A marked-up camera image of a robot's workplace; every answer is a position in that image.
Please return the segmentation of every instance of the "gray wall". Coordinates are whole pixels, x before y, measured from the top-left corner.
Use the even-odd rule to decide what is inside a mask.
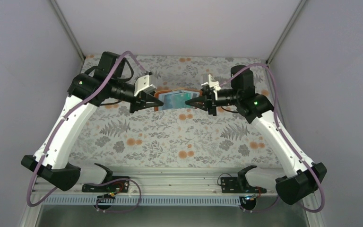
[[[47,0],[0,1],[0,226],[17,226],[31,172],[81,67]]]
[[[272,69],[287,126],[327,169],[327,226],[363,226],[363,1],[311,0]]]
[[[300,0],[57,2],[85,53],[265,59]]]

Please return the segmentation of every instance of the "floral tablecloth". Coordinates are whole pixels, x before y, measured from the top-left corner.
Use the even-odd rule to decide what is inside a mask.
[[[97,65],[101,55],[88,55],[82,71]],[[157,78],[158,90],[201,89],[203,75],[215,80],[230,77],[230,68],[260,62],[249,58],[138,56]],[[129,59],[135,78],[143,74]],[[270,99],[265,71],[252,68],[258,93]],[[130,75],[125,67],[124,77]],[[129,104],[100,107],[81,131],[69,161],[107,166],[155,167],[280,167],[267,140],[239,114],[217,109],[210,116],[200,109],[153,109],[129,113]]]

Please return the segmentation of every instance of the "black base bracket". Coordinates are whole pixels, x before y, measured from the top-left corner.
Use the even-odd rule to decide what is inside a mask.
[[[129,176],[112,176],[112,179],[110,181],[120,179],[120,178],[130,179]],[[123,188],[121,191],[119,191],[120,186],[121,186],[121,184],[119,184],[119,183],[123,184]],[[93,185],[85,184],[85,185],[83,185],[81,191],[82,192],[99,192],[99,193],[110,193],[110,192],[127,193],[129,191],[129,184],[130,184],[130,182],[127,180],[117,181],[115,183],[108,184],[105,186],[93,186]]]
[[[236,194],[236,193],[254,193],[254,194],[265,194],[267,190],[265,188],[257,188],[251,186],[244,186],[241,188],[237,177],[221,177],[220,184],[222,187],[222,193],[225,194]]]
[[[255,206],[257,205],[256,198],[240,196],[239,199],[240,199],[240,206],[246,210],[253,210],[255,208]]]

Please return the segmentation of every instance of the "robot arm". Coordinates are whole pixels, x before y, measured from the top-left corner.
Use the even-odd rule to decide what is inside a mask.
[[[102,165],[96,164],[77,167],[68,163],[70,151],[83,126],[104,100],[107,98],[115,98],[129,102],[131,113],[141,109],[163,105],[161,101],[150,94],[156,87],[153,78],[149,74],[138,78],[134,85],[118,79],[121,77],[125,63],[122,62],[121,66],[118,67],[121,70],[116,70],[112,79],[96,97],[80,106],[70,116],[64,119],[65,121],[56,132],[56,136],[53,138],[48,152],[46,154],[43,153],[48,138],[50,138],[64,115],[69,109],[73,108],[97,90],[118,57],[116,54],[104,52],[93,77],[82,73],[73,79],[68,89],[69,95],[66,98],[65,105],[50,135],[33,156],[26,155],[21,161],[23,166],[34,171],[41,157],[45,155],[38,175],[63,191],[69,190],[77,183],[105,183],[112,177],[111,171]]]
[[[243,67],[232,67],[231,76]],[[249,166],[238,174],[245,177],[245,179],[240,179],[244,181],[242,185],[258,186],[277,191],[280,198],[290,205],[316,191],[318,187],[315,180],[303,161],[311,165],[311,169],[320,182],[326,174],[325,166],[322,163],[315,164],[300,149],[279,119],[279,127],[277,127],[273,105],[266,96],[255,93],[252,71],[244,71],[239,77],[231,81],[231,85],[231,89],[220,89],[219,83],[213,82],[212,76],[208,75],[202,84],[203,96],[188,100],[186,104],[208,111],[208,114],[213,116],[216,116],[217,106],[234,105],[237,107],[237,112],[267,139],[282,165],[283,172]],[[279,130],[283,130],[293,147],[299,151],[302,159],[299,159],[292,151]]]

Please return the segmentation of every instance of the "white bracket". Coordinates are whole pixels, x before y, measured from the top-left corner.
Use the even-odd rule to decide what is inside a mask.
[[[135,86],[134,89],[135,97],[137,97],[141,91],[144,91],[145,93],[149,94],[155,91],[156,89],[156,86],[154,85],[154,78],[150,77],[149,75],[145,75],[143,77],[138,78],[134,86]]]
[[[215,100],[218,100],[218,91],[221,90],[219,86],[219,81],[213,81],[212,74],[205,75],[203,77],[203,83],[201,84],[202,87],[209,86],[210,89],[214,90]]]

